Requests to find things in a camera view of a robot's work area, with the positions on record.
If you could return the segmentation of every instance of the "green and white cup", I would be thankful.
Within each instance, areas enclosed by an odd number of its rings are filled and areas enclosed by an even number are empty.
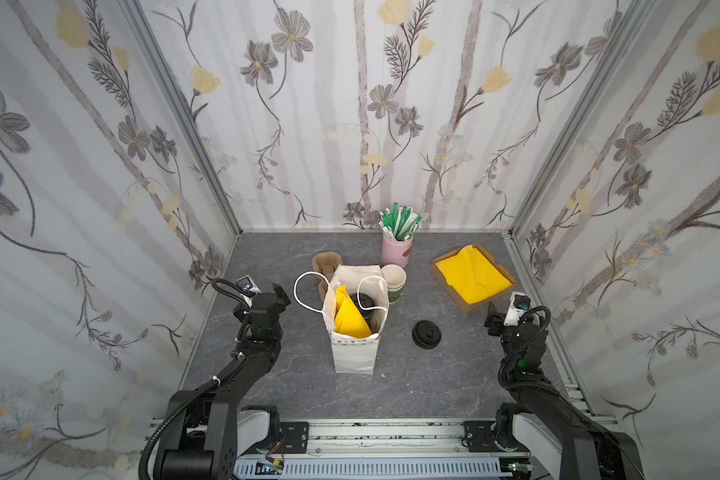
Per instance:
[[[401,266],[389,264],[382,267],[382,274],[384,275],[384,280],[387,281],[387,296],[389,297],[389,302],[397,302],[405,285],[405,270]]]

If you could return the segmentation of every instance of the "cardboard box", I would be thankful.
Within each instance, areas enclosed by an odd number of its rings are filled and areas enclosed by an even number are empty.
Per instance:
[[[488,259],[491,265],[496,267],[496,270],[499,271],[500,274],[506,278],[511,285],[509,285],[507,288],[502,290],[501,292],[504,292],[505,290],[511,289],[513,286],[515,286],[518,282],[515,281],[514,277],[507,271],[506,268],[504,268],[502,265],[496,263],[496,259],[493,255],[491,255],[485,248],[483,248],[480,244],[472,244],[472,246],[480,252],[485,258]],[[461,295],[458,294],[455,288],[450,286],[448,282],[445,281],[445,276],[440,271],[440,269],[437,266],[437,262],[445,260],[447,258],[451,258],[452,256],[458,254],[461,251],[461,248],[458,250],[454,250],[452,252],[448,252],[445,255],[439,256],[438,258],[432,260],[432,267],[430,268],[430,271],[435,276],[435,278],[438,279],[440,284],[445,288],[445,290],[448,292],[448,294],[451,296],[452,299],[454,299],[454,302],[458,305],[458,307],[461,309],[462,312],[471,312],[472,310],[476,310],[480,308],[483,305],[487,305],[488,302],[490,302],[490,299],[494,298],[494,296],[500,294],[501,292],[495,293],[493,296],[490,296],[489,298],[482,300],[477,303],[472,303],[471,305],[464,301],[463,298],[461,298]]]

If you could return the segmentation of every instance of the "wall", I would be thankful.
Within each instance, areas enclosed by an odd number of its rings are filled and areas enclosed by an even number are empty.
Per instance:
[[[648,478],[720,478],[720,0],[659,2],[518,240]]]
[[[242,225],[357,229],[511,225],[628,2],[141,4]]]
[[[114,2],[0,2],[0,478],[122,478],[210,305],[232,238],[149,72]]]

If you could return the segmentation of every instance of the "white paper bag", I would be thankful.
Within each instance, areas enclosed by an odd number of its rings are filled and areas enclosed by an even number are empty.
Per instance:
[[[296,294],[296,285],[298,281],[306,275],[318,275],[328,281],[322,274],[317,272],[305,272],[296,279],[293,286],[293,297],[303,307],[314,312],[322,314],[322,319],[326,324],[328,336],[331,338],[331,350],[333,351],[333,365],[336,373],[373,373],[373,367],[376,363],[376,351],[378,351],[378,342],[381,339],[384,324],[387,321],[387,313],[389,311],[389,297],[387,296],[387,283],[384,280],[382,269],[378,265],[373,266],[349,266],[339,265],[333,278],[328,282],[328,292],[326,299],[323,301],[322,310],[317,310],[309,305],[301,302]],[[365,295],[373,298],[375,307],[371,320],[368,324],[371,327],[370,337],[365,339],[356,339],[352,336],[341,335],[334,332],[336,326],[334,319],[336,318],[336,289],[341,285],[347,286],[347,293],[354,295],[365,293]]]

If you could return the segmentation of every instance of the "pink cup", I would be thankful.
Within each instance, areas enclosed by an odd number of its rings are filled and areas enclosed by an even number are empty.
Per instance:
[[[395,264],[405,268],[408,264],[408,255],[411,254],[413,237],[404,242],[398,242],[386,235],[382,235],[382,265]]]

